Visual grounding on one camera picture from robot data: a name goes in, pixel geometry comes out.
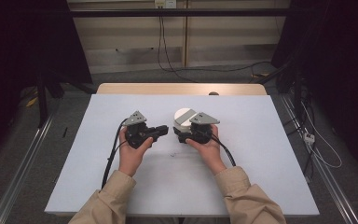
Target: person's right hand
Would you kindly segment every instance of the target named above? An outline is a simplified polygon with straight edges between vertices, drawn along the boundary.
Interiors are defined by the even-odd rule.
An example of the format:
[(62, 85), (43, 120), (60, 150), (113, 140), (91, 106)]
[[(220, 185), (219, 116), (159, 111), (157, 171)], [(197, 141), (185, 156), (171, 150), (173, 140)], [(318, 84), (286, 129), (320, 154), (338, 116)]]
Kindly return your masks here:
[[(218, 138), (219, 135), (216, 125), (211, 124), (211, 127), (213, 135)], [(220, 145), (214, 140), (211, 139), (206, 144), (200, 144), (192, 139), (187, 138), (186, 143), (188, 143), (199, 152), (206, 165), (212, 171), (213, 175), (217, 175), (218, 173), (227, 169), (220, 157)]]

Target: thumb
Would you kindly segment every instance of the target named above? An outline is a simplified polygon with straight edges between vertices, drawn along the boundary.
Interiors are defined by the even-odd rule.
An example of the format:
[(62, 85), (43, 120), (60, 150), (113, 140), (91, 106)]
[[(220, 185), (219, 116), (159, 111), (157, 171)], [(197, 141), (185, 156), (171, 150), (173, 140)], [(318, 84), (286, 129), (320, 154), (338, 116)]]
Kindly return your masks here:
[(148, 137), (139, 147), (138, 151), (141, 151), (142, 154), (152, 147), (153, 144), (153, 137)]
[(195, 148), (196, 150), (199, 150), (199, 148), (201, 147), (201, 144), (194, 141), (193, 139), (187, 138), (186, 139), (186, 143), (188, 145), (190, 145), (191, 147)]

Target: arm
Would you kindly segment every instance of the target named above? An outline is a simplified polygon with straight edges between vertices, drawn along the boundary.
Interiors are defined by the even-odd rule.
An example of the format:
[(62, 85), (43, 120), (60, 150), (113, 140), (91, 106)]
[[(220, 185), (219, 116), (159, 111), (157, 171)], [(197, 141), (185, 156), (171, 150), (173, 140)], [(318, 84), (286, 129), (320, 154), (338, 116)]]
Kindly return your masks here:
[[(212, 125), (218, 136), (217, 127)], [(239, 166), (229, 168), (220, 157), (220, 146), (211, 140), (199, 144), (191, 139), (186, 142), (195, 148), (214, 175), (222, 192), (232, 224), (286, 223), (281, 208), (257, 185), (249, 182), (247, 174)]]
[(136, 184), (132, 177), (141, 165), (145, 152), (153, 143), (153, 138), (148, 138), (140, 147), (134, 149), (125, 143), (125, 131), (126, 128), (122, 129), (119, 134), (122, 145), (118, 171), (112, 173), (101, 191), (97, 190), (91, 195), (69, 223), (125, 223), (127, 202)]

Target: metal rail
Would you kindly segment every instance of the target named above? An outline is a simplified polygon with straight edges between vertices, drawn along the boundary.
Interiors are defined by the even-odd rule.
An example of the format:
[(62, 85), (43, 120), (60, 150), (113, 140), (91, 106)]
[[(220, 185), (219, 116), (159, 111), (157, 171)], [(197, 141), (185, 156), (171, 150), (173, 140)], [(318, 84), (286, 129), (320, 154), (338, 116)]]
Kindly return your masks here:
[(5, 191), (4, 196), (0, 201), (0, 224), (6, 222), (10, 210), (13, 207), (14, 202), (16, 202), (16, 199), (20, 193), (25, 178), (31, 170), (37, 152), (42, 146), (43, 140), (48, 133), (48, 129), (51, 125), (51, 122), (53, 121), (53, 118), (58, 111), (61, 100), (56, 100), (54, 102), (55, 104), (53, 104), (52, 106), (53, 108), (51, 110), (50, 115), (48, 116), (48, 119), (41, 128), (37, 129), (33, 142), (29, 146), (25, 157), (22, 159), (19, 169), (11, 180), (7, 190)]
[[(282, 102), (287, 110), (287, 113), (289, 114), (290, 118), (293, 120), (293, 123), (295, 124), (296, 128), (300, 127), (300, 124), (298, 120), (296, 119), (295, 112), (293, 111), (293, 103), (289, 99), (286, 99), (285, 96), (281, 95)], [(303, 131), (298, 129), (298, 133), (300, 137), (303, 134)], [(306, 144), (307, 151), (310, 153), (311, 146), (309, 144)], [(322, 155), (319, 153), (318, 148), (315, 148), (315, 152), (319, 154), (320, 157)], [(348, 197), (345, 195), (344, 191), (342, 190), (341, 186), (338, 184), (336, 179), (333, 176), (333, 173), (331, 173), (330, 168), (324, 164), (322, 161), (320, 161), (318, 158), (316, 158), (314, 155), (312, 155), (312, 161), (314, 162), (316, 168), (318, 169), (322, 180), (324, 181), (324, 184), (326, 185), (328, 191), (331, 194), (331, 197), (333, 198), (334, 202), (336, 203), (337, 209), (341, 213), (343, 219), (348, 224), (354, 224), (358, 223), (358, 217), (356, 216), (354, 209), (351, 205), (351, 202), (349, 201)]]
[(90, 17), (284, 17), (304, 16), (314, 8), (152, 8), (152, 9), (23, 9), (18, 13), (33, 16)]

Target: black controller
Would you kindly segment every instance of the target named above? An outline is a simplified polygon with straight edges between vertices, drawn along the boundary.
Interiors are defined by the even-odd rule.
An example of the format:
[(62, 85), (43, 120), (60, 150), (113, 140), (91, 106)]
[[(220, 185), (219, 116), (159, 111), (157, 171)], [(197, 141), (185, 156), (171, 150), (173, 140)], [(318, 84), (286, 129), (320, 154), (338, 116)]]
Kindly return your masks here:
[(185, 143), (186, 139), (192, 139), (200, 144), (208, 143), (212, 136), (212, 127), (211, 124), (219, 123), (220, 121), (205, 114), (205, 113), (198, 113), (191, 119), (189, 119), (191, 122), (191, 126), (189, 129), (179, 130), (176, 127), (173, 127), (173, 131), (178, 135), (178, 140), (180, 143)]
[(141, 112), (136, 111), (124, 122), (124, 126), (127, 126), (126, 140), (133, 148), (138, 148), (148, 137), (153, 137), (153, 142), (157, 142), (160, 136), (168, 133), (166, 125), (148, 128), (145, 121)]
[(178, 135), (180, 143), (185, 143), (186, 139), (192, 139), (200, 144), (208, 143), (212, 137), (212, 128), (210, 124), (199, 125), (192, 123), (190, 133), (182, 133), (179, 129), (173, 127), (173, 131)]

